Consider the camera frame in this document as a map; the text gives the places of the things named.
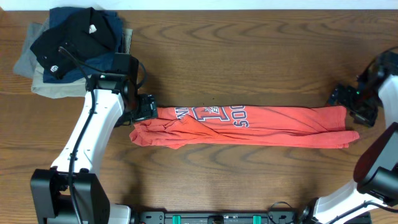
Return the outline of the red soccer t-shirt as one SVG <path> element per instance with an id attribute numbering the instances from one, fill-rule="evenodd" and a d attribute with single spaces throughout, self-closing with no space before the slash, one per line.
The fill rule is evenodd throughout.
<path id="1" fill-rule="evenodd" d="M 158 108 L 158 117 L 134 124 L 138 146 L 178 149 L 188 144 L 236 144 L 339 149 L 359 139 L 346 129 L 342 106 L 202 106 Z"/>

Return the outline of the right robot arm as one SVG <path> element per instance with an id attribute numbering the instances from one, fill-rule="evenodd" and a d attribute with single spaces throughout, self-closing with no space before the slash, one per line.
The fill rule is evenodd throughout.
<path id="1" fill-rule="evenodd" d="M 344 106 L 356 123 L 372 127 L 379 108 L 386 130 L 359 158 L 353 179 L 313 199 L 296 223 L 371 223 L 375 208 L 397 213 L 397 47 L 377 55 L 357 77 L 358 86 L 337 85 L 329 106 Z"/>

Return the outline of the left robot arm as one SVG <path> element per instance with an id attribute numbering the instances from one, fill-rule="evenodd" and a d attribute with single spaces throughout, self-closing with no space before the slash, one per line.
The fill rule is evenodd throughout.
<path id="1" fill-rule="evenodd" d="M 88 80 L 78 122 L 49 169 L 36 169 L 30 189 L 39 223 L 136 223 L 127 205 L 112 204 L 100 181 L 115 127 L 157 116 L 152 95 L 138 94 L 137 74 L 101 73 Z"/>

